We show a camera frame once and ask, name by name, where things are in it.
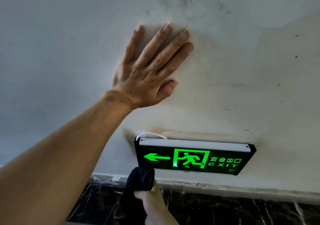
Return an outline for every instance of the white cable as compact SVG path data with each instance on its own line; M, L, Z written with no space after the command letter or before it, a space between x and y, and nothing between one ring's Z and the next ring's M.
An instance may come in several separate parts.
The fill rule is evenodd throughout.
M156 133L152 133L152 132L143 132L143 133L141 133L141 134L138 134L138 136L136 137L136 141L137 141L141 136L146 135L146 134L156 135L156 136L161 137L161 138L163 138L163 139L168 139L167 137L165 137L165 136L162 135L162 134L156 134Z

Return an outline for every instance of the dark marble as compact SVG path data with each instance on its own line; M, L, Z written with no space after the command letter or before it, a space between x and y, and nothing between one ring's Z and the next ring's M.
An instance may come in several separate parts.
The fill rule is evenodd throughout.
M87 184L67 221L115 225L114 205L123 187ZM180 225L318 225L320 205L163 191Z

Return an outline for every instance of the exit sign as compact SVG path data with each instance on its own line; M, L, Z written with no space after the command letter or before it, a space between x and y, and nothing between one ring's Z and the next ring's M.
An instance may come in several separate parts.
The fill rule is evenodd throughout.
M253 144L139 138L139 166L187 172L238 175L256 148Z

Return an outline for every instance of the skin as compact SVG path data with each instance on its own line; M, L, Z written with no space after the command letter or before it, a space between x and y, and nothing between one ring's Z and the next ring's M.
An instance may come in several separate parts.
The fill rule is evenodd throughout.
M112 87L100 100L0 169L0 224L63 224L83 191L110 136L137 108L169 97L177 81L166 81L193 50L181 30L159 53L173 28L163 25L134 58L145 28L138 26L119 62ZM178 224L164 209L157 184L136 193L146 224Z

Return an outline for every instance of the black cloth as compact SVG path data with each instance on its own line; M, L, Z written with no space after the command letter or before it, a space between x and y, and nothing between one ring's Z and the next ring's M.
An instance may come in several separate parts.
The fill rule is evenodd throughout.
M126 187L119 197L113 218L118 220L118 224L144 224L146 212L143 208L142 200L137 199L134 191L150 191L153 187L154 169L136 167L127 180Z

